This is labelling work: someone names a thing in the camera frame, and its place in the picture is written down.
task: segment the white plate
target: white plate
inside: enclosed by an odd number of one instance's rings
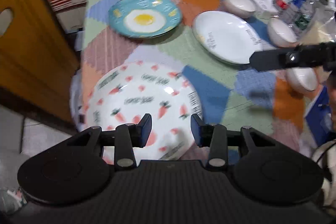
[[[263,49],[259,35],[249,24],[226,12],[199,14],[193,22],[193,33],[214,56],[233,64],[249,64],[250,56]]]
[[[86,113],[88,126],[113,130],[124,123],[138,123],[152,115],[152,132],[144,148],[134,148],[140,160],[181,157],[194,143],[190,116],[202,117],[195,89],[179,72],[161,64],[137,61],[104,75],[94,88]],[[106,148],[113,160],[114,147]]]

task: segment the blue bottle label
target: blue bottle label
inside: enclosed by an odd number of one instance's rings
[[[293,4],[298,7],[299,9],[301,8],[302,4],[305,3],[306,0],[293,0]]]

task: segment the blue square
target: blue square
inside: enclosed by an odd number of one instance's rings
[[[246,22],[251,25],[251,27],[256,31],[261,39],[267,41],[269,44],[274,46],[271,40],[269,40],[267,25],[265,23],[255,17],[250,17],[246,19]]]
[[[240,159],[238,150],[228,149],[227,158],[229,161],[229,165],[235,165]]]
[[[236,76],[235,91],[256,105],[273,109],[276,76],[268,71],[241,70]]]
[[[90,7],[90,9],[86,13],[86,16],[108,24],[109,9],[118,1],[119,0],[100,0]]]
[[[327,87],[324,86],[315,104],[306,116],[306,121],[317,146],[321,146],[331,140],[332,120],[330,113],[329,96]]]
[[[203,121],[220,123],[226,109],[230,89],[190,66],[185,66],[182,74],[188,78],[198,93],[202,104]]]

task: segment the fried egg design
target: fried egg design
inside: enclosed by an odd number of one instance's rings
[[[166,24],[166,18],[158,11],[132,10],[124,19],[125,26],[133,32],[151,33]]]

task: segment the plate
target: plate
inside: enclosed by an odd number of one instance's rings
[[[199,97],[189,81],[162,64],[123,64],[104,75],[91,92],[87,126],[113,130],[124,123],[138,123],[152,115],[152,131],[144,148],[134,148],[140,160],[172,160],[194,143],[190,116],[202,116]],[[113,160],[114,147],[106,147]]]
[[[120,0],[109,10],[109,24],[118,33],[132,38],[162,35],[182,19],[170,0]]]
[[[259,35],[243,19],[221,11],[199,14],[193,22],[196,39],[214,56],[233,64],[249,64],[263,49]]]

